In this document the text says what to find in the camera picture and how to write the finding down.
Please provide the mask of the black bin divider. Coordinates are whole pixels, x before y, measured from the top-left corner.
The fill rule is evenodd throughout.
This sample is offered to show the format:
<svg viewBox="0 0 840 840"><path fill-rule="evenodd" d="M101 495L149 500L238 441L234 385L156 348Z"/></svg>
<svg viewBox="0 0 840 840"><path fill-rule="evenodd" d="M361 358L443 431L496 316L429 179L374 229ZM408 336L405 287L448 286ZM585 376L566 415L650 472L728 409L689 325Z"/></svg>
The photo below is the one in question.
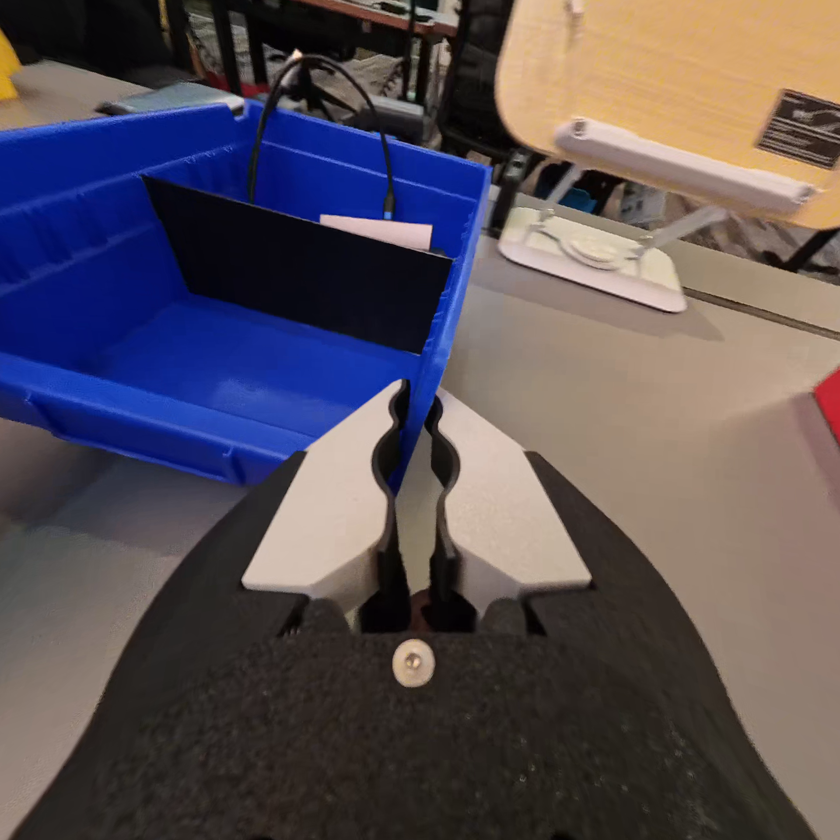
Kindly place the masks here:
<svg viewBox="0 0 840 840"><path fill-rule="evenodd" d="M142 176L186 288L421 354L453 260Z"/></svg>

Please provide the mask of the wooden book stand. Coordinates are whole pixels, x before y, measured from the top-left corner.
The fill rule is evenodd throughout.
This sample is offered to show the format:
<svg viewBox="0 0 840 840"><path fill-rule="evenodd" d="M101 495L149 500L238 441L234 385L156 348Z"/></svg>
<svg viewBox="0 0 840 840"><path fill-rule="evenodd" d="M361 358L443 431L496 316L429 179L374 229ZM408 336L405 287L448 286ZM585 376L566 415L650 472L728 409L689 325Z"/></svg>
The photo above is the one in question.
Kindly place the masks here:
<svg viewBox="0 0 840 840"><path fill-rule="evenodd" d="M838 226L838 1L515 2L495 100L509 134L570 163L516 206L511 262L662 312L687 301L665 244L728 215ZM639 239L554 209L599 171L698 201Z"/></svg>

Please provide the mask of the dark grey pouch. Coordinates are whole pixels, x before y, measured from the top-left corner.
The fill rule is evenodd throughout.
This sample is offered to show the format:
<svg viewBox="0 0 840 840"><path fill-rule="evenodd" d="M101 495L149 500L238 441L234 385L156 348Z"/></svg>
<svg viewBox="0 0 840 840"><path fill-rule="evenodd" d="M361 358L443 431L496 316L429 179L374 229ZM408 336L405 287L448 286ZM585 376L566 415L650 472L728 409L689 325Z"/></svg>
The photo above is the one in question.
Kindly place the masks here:
<svg viewBox="0 0 840 840"><path fill-rule="evenodd" d="M104 116L126 116L182 109L199 109L225 105L234 116L245 110L245 99L229 91L208 87L198 82L178 81L172 85L136 93L125 98L105 101L96 112Z"/></svg>

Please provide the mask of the white paper card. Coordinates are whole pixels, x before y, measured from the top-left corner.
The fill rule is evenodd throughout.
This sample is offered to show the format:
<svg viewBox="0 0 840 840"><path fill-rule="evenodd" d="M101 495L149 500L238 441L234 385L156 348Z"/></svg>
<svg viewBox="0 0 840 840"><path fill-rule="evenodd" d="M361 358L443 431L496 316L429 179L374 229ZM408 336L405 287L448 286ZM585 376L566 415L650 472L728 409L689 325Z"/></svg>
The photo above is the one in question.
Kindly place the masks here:
<svg viewBox="0 0 840 840"><path fill-rule="evenodd" d="M322 226L352 235L376 239L391 245L429 251L432 247L431 224L404 223L393 220L321 214Z"/></svg>

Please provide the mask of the red plastic bin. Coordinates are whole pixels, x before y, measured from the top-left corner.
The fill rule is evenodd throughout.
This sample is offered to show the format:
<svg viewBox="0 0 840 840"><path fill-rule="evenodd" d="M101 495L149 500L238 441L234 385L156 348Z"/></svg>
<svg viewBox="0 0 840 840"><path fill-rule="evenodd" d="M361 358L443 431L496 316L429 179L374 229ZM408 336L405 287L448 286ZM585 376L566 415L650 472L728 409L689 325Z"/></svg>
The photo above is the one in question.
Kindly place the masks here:
<svg viewBox="0 0 840 840"><path fill-rule="evenodd" d="M815 403L838 445L840 442L839 388L840 370L836 368L821 380L812 391Z"/></svg>

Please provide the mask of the yellow plastic object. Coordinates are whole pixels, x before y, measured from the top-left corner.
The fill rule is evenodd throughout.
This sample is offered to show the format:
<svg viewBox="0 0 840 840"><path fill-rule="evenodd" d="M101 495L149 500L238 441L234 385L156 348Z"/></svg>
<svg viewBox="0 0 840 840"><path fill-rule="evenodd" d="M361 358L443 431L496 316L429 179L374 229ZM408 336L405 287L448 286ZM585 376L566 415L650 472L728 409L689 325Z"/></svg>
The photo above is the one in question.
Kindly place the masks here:
<svg viewBox="0 0 840 840"><path fill-rule="evenodd" d="M21 64L15 48L5 33L0 33L0 99L1 102L18 98L14 77L20 71Z"/></svg>

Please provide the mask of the black cable blue plugs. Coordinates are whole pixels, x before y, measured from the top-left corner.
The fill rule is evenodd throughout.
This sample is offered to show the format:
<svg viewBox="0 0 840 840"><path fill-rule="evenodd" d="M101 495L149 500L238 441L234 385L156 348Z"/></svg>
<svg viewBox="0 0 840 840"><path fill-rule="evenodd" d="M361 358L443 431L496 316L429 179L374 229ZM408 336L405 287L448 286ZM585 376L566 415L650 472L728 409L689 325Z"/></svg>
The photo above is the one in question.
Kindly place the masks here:
<svg viewBox="0 0 840 840"><path fill-rule="evenodd" d="M284 86L284 81L286 80L287 76L289 76L294 70L308 70L311 68L321 70L334 70L338 72L362 96L362 99L364 100L364 103L366 104L373 118L374 126L376 127L380 135L381 147L384 156L386 192L382 206L382 218L383 220L388 222L394 221L396 214L396 196L392 170L392 157L385 134L385 127L382 121L382 117L378 112L376 106L374 105L371 96L365 89L362 88L361 84L342 65L340 65L336 61L326 56L316 54L303 54L297 50L294 51L288 58L286 58L283 64L280 66L280 70L278 71L278 74L273 84L269 88L267 100L259 116L259 121L255 132L255 140L253 142L250 157L248 160L248 169L246 176L246 195L248 203L254 205L256 202L259 154L261 151L261 146L264 139L264 134L266 131L268 120L270 119L271 114L277 108L277 104L280 100L281 89Z"/></svg>

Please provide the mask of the black office chair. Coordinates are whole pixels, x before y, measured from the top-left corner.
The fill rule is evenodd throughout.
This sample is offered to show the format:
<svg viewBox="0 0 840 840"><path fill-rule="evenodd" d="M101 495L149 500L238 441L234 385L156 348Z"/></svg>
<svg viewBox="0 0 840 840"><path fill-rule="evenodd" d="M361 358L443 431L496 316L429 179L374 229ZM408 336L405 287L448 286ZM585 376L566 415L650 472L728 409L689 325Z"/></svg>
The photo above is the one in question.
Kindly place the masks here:
<svg viewBox="0 0 840 840"><path fill-rule="evenodd" d="M517 148L505 129L495 101L497 61L512 1L464 1L452 45L444 91L437 110L442 150L466 157L504 162Z"/></svg>

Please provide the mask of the grey desk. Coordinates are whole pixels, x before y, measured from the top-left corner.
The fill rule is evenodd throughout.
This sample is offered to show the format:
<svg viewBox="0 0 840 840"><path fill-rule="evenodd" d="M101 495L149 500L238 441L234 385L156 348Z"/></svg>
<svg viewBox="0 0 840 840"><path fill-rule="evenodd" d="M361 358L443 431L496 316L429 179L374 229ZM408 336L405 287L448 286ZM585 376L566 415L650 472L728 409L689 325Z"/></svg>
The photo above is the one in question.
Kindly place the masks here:
<svg viewBox="0 0 840 840"><path fill-rule="evenodd" d="M838 838L838 447L812 388L838 289L678 242L661 314L480 240L444 389L540 452L658 568L821 838ZM236 486L2 422L2 838Z"/></svg>

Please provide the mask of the blue plastic bin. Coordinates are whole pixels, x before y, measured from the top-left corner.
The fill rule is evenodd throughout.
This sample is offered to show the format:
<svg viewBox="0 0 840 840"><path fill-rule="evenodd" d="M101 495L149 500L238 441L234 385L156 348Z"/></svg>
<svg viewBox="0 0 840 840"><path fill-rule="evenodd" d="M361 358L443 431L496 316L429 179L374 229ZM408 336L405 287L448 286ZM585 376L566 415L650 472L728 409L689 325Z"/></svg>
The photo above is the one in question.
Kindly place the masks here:
<svg viewBox="0 0 840 840"><path fill-rule="evenodd" d="M448 362L490 191L487 167L389 138L395 221L453 260L422 353L192 294L142 181L248 203L262 107L225 105L2 132L4 421L239 486L260 483L408 380L404 465ZM285 110L255 204L319 224L382 219L380 135Z"/></svg>

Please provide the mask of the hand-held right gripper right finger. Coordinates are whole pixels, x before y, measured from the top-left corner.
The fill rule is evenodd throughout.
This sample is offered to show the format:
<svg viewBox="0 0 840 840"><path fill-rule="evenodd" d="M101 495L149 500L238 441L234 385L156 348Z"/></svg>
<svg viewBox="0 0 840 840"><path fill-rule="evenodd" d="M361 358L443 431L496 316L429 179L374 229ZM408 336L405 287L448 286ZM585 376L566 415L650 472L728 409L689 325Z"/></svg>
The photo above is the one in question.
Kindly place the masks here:
<svg viewBox="0 0 840 840"><path fill-rule="evenodd" d="M423 607L429 627L466 633L494 602L592 583L538 476L535 453L443 390L425 428L441 486Z"/></svg>

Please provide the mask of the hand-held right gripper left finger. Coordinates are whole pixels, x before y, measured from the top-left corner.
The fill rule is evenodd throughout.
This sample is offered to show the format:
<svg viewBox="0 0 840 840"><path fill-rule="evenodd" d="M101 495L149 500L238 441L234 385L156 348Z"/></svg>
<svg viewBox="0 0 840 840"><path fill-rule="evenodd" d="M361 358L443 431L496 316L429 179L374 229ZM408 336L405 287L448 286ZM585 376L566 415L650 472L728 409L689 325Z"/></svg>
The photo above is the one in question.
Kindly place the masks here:
<svg viewBox="0 0 840 840"><path fill-rule="evenodd" d="M244 588L356 609L364 632L407 628L411 596L390 478L410 397L410 382L394 381L307 447Z"/></svg>

